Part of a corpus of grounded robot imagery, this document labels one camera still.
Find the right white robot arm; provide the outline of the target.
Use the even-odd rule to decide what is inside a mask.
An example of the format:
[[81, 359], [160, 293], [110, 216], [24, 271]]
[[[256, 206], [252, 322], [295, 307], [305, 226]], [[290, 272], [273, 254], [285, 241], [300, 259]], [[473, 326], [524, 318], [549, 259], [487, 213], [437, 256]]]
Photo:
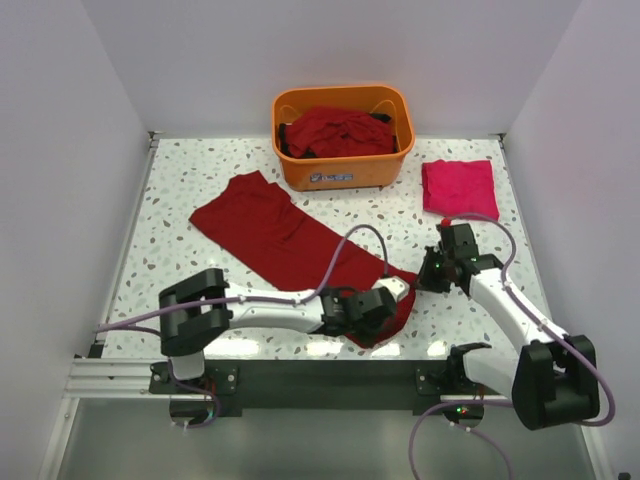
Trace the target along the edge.
[[443, 220], [437, 230], [440, 240], [426, 250], [417, 289], [447, 293], [458, 287], [489, 314], [516, 353], [501, 356], [486, 342], [455, 346], [431, 382], [448, 388], [483, 385], [508, 398], [530, 430], [597, 417], [592, 342], [545, 317], [512, 283], [504, 263], [480, 253], [470, 224]]

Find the dark red t shirt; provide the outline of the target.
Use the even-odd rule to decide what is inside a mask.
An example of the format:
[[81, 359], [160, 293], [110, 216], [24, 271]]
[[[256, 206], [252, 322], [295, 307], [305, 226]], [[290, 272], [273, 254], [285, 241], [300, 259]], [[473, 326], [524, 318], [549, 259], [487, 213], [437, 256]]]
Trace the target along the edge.
[[[195, 228], [278, 290], [297, 291], [320, 284], [343, 238], [292, 203], [290, 195], [259, 171], [233, 177], [226, 189], [189, 217]], [[383, 274], [383, 260], [351, 241], [343, 247], [329, 279], [331, 287], [364, 291]], [[400, 332], [416, 299], [411, 289], [381, 333], [348, 338], [370, 348]]]

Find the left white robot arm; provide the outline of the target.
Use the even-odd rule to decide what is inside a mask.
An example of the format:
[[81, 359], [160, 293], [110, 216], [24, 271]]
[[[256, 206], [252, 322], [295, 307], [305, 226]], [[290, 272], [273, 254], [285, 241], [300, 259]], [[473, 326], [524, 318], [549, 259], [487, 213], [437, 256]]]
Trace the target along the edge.
[[294, 292], [255, 290], [229, 283], [207, 269], [158, 296], [161, 353], [179, 382], [205, 376], [205, 348], [229, 330], [291, 330], [310, 335], [352, 335], [372, 340], [399, 312], [409, 286], [385, 275], [365, 291], [323, 287]]

